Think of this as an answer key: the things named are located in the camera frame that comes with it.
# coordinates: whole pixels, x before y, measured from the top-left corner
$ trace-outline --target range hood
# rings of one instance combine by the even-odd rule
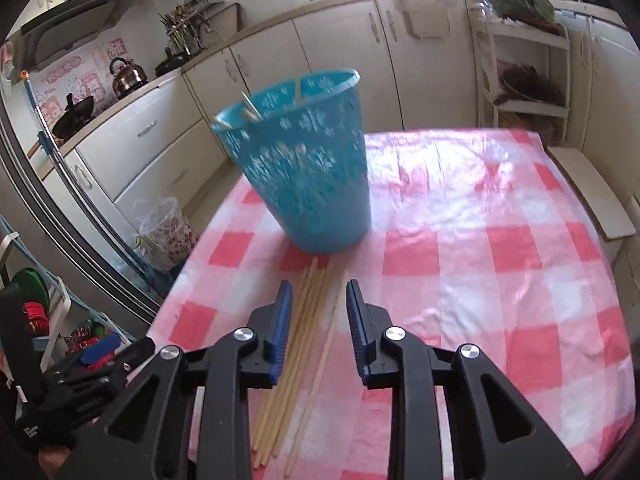
[[[14,44],[15,73],[40,70],[113,27],[137,0],[68,0],[22,26]]]

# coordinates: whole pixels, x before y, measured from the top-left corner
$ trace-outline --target shelf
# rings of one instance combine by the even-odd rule
[[[533,41],[548,46],[569,50],[571,42],[568,38],[556,36],[549,32],[543,32],[538,28],[531,27],[518,22],[478,22],[476,21],[476,29],[481,32],[488,32],[494,36],[510,36],[512,38],[520,38],[521,40]]]
[[[494,99],[490,92],[485,88],[482,95],[484,98],[493,104]],[[509,100],[496,108],[501,112],[516,112],[519,114],[531,114],[531,115],[544,115],[548,117],[560,117],[566,119],[569,116],[569,108],[563,108],[561,106],[549,105],[546,103],[536,103],[533,101],[520,101]]]

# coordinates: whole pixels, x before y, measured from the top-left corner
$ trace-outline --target tiled wall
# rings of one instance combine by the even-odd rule
[[[94,41],[41,72],[33,73],[31,82],[47,124],[53,126],[65,113],[69,93],[73,94],[75,103],[89,95],[94,96],[94,115],[113,105],[117,99],[111,87],[113,76],[109,72],[109,64],[115,57],[129,59],[128,53],[122,38],[99,44]]]

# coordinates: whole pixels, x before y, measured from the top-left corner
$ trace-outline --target pink checkered tablecloth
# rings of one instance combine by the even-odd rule
[[[428,344],[476,343],[591,472],[634,416],[629,343],[596,232],[538,136],[435,130],[366,141],[372,229],[356,248],[332,255],[334,266],[348,268],[368,303]],[[280,280],[297,283],[311,259],[242,177],[149,335],[158,348],[213,345],[271,303]],[[252,392],[252,416],[261,394]],[[385,479],[390,414],[390,392],[368,392],[360,382],[340,313],[292,478]],[[255,478],[283,478],[294,426],[282,455]],[[446,438],[444,454],[452,478]]]

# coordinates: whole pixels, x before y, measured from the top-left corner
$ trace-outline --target blue plastic bucket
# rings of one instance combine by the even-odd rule
[[[212,128],[289,239],[309,253],[343,251],[371,225],[367,158],[355,70],[288,80],[217,115]]]

